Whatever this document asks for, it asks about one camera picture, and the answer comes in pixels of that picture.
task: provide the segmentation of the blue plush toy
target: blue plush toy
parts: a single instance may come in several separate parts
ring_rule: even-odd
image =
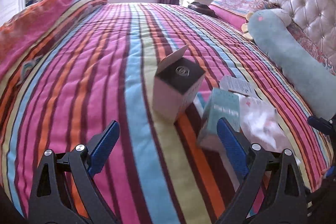
[[[245,36],[282,70],[313,113],[328,121],[336,112],[336,77],[294,39],[286,28],[290,23],[282,9],[260,10],[249,17]]]

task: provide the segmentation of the pillow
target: pillow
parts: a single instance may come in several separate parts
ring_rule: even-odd
[[[265,0],[214,0],[209,6],[215,13],[237,30],[247,23],[249,12],[280,8],[278,4]]]
[[[329,58],[318,48],[318,46],[305,34],[305,32],[292,22],[287,30],[295,40],[319,63],[321,63],[331,74],[336,75],[336,70]]]
[[[43,0],[0,27],[0,64],[11,66],[60,16],[78,0]]]
[[[51,49],[57,47],[63,38],[78,26],[82,19],[107,2],[108,0],[76,0],[75,3],[56,20],[54,25],[19,58],[18,61],[20,61],[20,64],[18,67],[21,67],[21,74],[20,81],[17,85],[23,83],[41,58]],[[6,68],[6,64],[0,65],[0,76],[4,68]]]

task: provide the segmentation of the pink striped quilt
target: pink striped quilt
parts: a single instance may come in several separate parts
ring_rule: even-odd
[[[219,155],[200,149],[196,138],[211,89],[224,75],[246,79],[276,107],[306,186],[314,187],[330,165],[331,147],[308,126],[311,111],[300,95],[255,44],[221,20],[174,5],[106,4],[57,38],[53,47],[48,36],[33,45],[0,82],[0,182],[23,215],[43,152],[70,151],[117,120],[120,138],[94,180],[122,223],[214,223],[234,188]],[[194,103],[170,124],[152,110],[154,74],[183,45],[206,76]],[[38,47],[47,51],[17,85]],[[85,215],[73,183],[71,191]]]

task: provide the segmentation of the patterned pillowcase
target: patterned pillowcase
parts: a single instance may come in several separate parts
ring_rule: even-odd
[[[0,62],[10,51],[18,51],[38,39],[71,6],[74,0],[42,0],[0,26]]]
[[[321,63],[331,74],[336,75],[336,71],[325,54],[316,44],[304,33],[304,31],[295,22],[292,22],[287,30],[294,39],[319,63]]]
[[[280,8],[278,4],[266,0],[214,0],[211,5],[218,6],[239,16],[245,17],[249,12]]]

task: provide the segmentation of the paper box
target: paper box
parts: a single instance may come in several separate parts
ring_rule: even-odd
[[[183,54],[188,45],[163,59],[154,78],[153,109],[175,121],[194,101],[205,71]]]
[[[214,88],[202,116],[202,128],[197,138],[200,146],[217,152],[224,151],[217,135],[217,122],[223,117],[235,131],[240,131],[239,97],[231,92]]]

